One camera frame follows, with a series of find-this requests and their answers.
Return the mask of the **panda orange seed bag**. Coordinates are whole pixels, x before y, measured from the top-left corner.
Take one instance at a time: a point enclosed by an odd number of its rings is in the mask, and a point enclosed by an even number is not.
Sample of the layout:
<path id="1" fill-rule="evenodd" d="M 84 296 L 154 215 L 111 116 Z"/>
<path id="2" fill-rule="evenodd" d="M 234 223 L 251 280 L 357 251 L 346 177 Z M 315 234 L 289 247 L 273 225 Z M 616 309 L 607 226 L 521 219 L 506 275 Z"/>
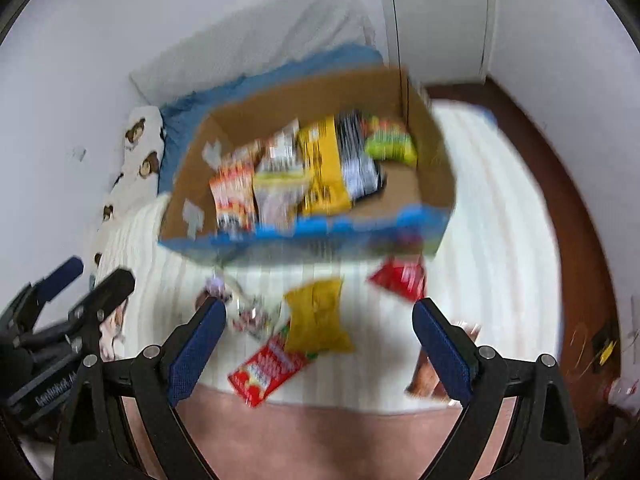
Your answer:
<path id="1" fill-rule="evenodd" d="M 239 148 L 221 159 L 219 168 L 209 180 L 219 231 L 234 234 L 254 230 L 257 212 L 253 179 L 255 159 L 259 154 L 259 148 Z"/>

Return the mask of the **bear print white pillow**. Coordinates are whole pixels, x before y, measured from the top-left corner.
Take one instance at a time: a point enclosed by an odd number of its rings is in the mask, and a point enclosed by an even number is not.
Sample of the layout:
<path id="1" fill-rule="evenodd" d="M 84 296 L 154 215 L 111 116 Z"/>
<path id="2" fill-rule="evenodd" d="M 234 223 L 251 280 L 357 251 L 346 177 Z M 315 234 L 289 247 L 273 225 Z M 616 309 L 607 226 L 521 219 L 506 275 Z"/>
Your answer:
<path id="1" fill-rule="evenodd" d="M 164 148 L 160 110 L 156 106 L 135 108 L 122 135 L 122 166 L 103 201 L 101 224 L 90 252 L 93 276 L 98 272 L 108 238 L 117 223 L 157 196 Z"/>

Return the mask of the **cream striped blanket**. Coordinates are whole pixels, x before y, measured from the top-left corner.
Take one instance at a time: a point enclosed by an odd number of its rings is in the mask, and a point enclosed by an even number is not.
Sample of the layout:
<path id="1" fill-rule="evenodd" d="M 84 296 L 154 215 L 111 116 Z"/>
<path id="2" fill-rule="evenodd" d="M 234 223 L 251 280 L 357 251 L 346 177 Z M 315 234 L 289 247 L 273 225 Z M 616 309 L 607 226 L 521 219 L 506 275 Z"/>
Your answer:
<path id="1" fill-rule="evenodd" d="M 458 198 L 442 244 L 428 259 L 426 290 L 452 322 L 480 331 L 480 343 L 506 358 L 558 356 L 562 346 L 561 266 L 544 196 L 520 155 L 480 107 L 436 101 L 432 110 L 458 174 Z M 160 344 L 192 315 L 212 275 L 158 244 L 166 196 L 119 221 L 96 274 L 119 266 L 136 280 L 124 316 L 119 356 Z M 242 289 L 276 304 L 307 282 L 343 279 L 341 316 L 355 349 L 329 353 L 270 396 L 273 403 L 392 414 L 434 408 L 407 391 L 420 344 L 406 300 L 369 282 L 378 260 L 225 264 Z"/>

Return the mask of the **clear small snack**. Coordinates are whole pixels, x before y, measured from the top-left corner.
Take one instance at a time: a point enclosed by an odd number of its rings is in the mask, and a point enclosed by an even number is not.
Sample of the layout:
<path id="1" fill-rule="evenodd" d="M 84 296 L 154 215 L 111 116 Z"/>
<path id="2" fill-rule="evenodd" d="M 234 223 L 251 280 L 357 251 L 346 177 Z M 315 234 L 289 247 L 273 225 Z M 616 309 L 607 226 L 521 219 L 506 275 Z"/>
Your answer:
<path id="1" fill-rule="evenodd" d="M 234 278 L 213 273 L 198 293 L 195 309 L 209 299 L 224 303 L 228 326 L 237 333 L 246 333 L 258 341 L 267 341 L 276 331 L 281 307 L 278 304 L 268 304 L 262 296 L 247 294 Z"/>

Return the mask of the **grey padded headboard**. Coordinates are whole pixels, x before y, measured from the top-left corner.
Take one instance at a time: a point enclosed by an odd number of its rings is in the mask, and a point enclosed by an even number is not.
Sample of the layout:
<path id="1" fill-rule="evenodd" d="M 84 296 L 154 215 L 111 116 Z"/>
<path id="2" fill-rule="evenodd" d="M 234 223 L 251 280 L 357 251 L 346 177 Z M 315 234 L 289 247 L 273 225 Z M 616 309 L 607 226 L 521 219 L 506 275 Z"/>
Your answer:
<path id="1" fill-rule="evenodd" d="M 162 106 L 344 44 L 372 46 L 374 40 L 360 0 L 264 0 L 178 41 L 129 78 L 146 102 Z"/>

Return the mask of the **white door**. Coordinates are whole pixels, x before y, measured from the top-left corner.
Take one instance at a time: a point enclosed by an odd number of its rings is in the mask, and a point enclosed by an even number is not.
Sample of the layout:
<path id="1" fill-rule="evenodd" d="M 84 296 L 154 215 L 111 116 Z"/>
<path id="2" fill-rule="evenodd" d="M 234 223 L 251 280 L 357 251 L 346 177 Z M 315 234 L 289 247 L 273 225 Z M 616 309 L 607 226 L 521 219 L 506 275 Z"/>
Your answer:
<path id="1" fill-rule="evenodd" d="M 390 62 L 419 84 L 481 82 L 496 0 L 383 0 Z"/>

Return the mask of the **yellow chip bag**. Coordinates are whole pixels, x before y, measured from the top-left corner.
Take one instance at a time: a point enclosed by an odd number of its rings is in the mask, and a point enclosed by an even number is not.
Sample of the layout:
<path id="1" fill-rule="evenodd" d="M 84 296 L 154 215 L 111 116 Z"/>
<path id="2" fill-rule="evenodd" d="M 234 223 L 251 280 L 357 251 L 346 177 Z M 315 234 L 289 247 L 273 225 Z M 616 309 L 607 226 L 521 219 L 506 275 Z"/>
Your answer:
<path id="1" fill-rule="evenodd" d="M 350 353 L 355 346 L 341 322 L 342 278 L 324 278 L 287 292 L 290 311 L 285 351 L 317 354 Z"/>

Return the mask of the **large yellow snack bag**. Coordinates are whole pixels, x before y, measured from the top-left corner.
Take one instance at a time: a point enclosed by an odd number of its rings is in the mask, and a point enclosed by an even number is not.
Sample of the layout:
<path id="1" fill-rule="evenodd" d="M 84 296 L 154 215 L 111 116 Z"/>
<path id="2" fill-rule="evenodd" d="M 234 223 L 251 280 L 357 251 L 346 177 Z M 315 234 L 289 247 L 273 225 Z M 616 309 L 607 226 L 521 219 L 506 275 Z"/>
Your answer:
<path id="1" fill-rule="evenodd" d="M 299 213 L 304 217 L 336 216 L 352 209 L 341 172 L 335 118 L 328 116 L 303 128 L 297 135 L 310 185 Z"/>

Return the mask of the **red long snack packet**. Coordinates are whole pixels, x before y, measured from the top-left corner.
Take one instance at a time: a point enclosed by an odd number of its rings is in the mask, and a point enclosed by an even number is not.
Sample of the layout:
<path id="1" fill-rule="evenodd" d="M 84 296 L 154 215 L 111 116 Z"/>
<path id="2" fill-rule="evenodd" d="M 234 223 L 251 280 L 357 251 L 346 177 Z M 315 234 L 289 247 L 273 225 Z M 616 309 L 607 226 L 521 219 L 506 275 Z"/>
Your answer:
<path id="1" fill-rule="evenodd" d="M 318 358 L 317 353 L 288 352 L 285 350 L 290 324 L 275 335 L 228 375 L 233 391 L 250 408 L 257 408 L 277 388 L 298 374 Z"/>

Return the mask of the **cardboard box blue outside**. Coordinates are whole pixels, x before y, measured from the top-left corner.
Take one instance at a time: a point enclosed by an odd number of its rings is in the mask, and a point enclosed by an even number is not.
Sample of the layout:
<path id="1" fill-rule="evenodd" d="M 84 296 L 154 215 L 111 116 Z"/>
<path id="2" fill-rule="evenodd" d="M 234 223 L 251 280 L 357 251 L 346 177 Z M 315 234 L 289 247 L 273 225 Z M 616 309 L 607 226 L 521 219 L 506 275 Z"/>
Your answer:
<path id="1" fill-rule="evenodd" d="M 431 256 L 455 203 L 434 116 L 403 70 L 378 65 L 211 110 L 158 240 L 198 262 Z"/>

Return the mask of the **black striped snack bag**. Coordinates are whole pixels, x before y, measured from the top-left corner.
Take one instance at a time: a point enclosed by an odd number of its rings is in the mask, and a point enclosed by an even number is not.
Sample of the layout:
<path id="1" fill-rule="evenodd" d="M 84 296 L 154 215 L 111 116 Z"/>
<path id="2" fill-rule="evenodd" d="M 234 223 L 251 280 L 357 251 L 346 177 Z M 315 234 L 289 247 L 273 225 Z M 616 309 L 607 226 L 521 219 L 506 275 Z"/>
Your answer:
<path id="1" fill-rule="evenodd" d="M 382 192 L 386 175 L 381 165 L 364 150 L 361 114 L 358 110 L 342 113 L 335 119 L 343 182 L 353 203 Z"/>

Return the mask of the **green fruit candy bag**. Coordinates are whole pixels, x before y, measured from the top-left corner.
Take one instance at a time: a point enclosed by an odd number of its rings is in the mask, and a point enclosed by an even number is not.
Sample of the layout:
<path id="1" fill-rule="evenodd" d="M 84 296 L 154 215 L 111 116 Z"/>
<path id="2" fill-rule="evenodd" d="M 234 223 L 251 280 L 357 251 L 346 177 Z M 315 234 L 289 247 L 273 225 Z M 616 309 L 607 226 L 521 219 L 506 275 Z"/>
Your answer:
<path id="1" fill-rule="evenodd" d="M 363 119 L 364 151 L 374 160 L 391 160 L 416 168 L 418 153 L 403 122 L 368 116 Z"/>

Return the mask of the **cookie white packet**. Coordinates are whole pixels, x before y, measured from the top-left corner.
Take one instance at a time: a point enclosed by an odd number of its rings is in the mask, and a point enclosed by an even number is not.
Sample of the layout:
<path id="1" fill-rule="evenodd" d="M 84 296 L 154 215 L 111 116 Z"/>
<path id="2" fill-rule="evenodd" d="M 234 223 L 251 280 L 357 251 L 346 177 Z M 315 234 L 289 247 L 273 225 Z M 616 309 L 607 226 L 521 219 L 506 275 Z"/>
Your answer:
<path id="1" fill-rule="evenodd" d="M 299 121 L 293 119 L 266 143 L 253 178 L 259 223 L 287 230 L 310 185 L 310 177 L 297 142 Z"/>

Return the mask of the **red small snack bag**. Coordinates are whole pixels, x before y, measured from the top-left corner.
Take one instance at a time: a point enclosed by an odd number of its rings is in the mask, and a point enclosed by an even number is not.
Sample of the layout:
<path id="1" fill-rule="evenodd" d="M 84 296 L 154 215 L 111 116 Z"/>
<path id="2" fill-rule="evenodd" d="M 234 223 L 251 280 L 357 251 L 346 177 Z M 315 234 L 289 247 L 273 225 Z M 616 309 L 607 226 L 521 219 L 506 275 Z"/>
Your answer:
<path id="1" fill-rule="evenodd" d="M 421 258 L 388 258 L 367 281 L 410 302 L 416 302 L 426 294 L 426 270 Z"/>

